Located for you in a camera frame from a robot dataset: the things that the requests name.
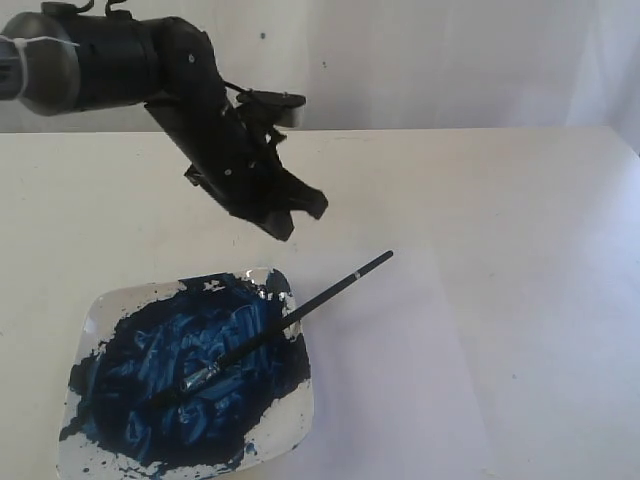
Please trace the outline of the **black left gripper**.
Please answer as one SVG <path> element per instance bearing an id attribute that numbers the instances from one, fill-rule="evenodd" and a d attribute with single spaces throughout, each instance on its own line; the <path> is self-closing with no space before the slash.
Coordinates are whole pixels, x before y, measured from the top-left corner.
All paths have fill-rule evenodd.
<path id="1" fill-rule="evenodd" d="M 324 193 L 284 169 L 277 145 L 284 136 L 255 112 L 239 107 L 248 91 L 227 82 L 175 86 L 144 107 L 190 162 L 185 176 L 229 214 L 274 239 L 294 231 L 289 211 L 320 220 Z"/>

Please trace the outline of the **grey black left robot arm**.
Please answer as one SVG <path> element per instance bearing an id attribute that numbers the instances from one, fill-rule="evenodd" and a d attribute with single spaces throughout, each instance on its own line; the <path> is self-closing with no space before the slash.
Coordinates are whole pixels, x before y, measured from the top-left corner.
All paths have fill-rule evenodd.
<path id="1" fill-rule="evenodd" d="M 183 18 L 138 20 L 119 1 L 100 16 L 56 1 L 19 13 L 1 31 L 1 97 L 50 117 L 142 105 L 189 160 L 186 178 L 277 240 L 294 212 L 327 209 L 277 151 L 305 97 L 224 80 L 208 34 Z"/>

